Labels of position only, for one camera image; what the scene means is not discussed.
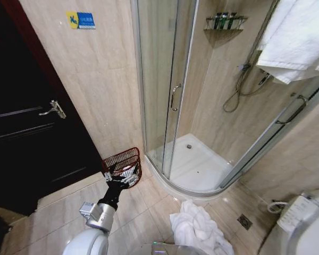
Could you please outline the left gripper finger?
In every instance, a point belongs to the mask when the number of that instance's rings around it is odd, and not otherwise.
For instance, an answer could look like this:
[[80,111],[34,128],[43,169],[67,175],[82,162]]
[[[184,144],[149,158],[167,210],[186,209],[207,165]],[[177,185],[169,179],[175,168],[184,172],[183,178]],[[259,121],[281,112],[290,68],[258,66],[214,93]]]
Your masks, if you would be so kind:
[[122,182],[129,186],[134,186],[139,181],[139,163],[128,167],[122,174]]
[[111,166],[108,166],[107,163],[104,162],[104,177],[107,182],[109,181],[116,181],[117,179],[113,175],[115,169],[116,169],[117,163],[114,163]]

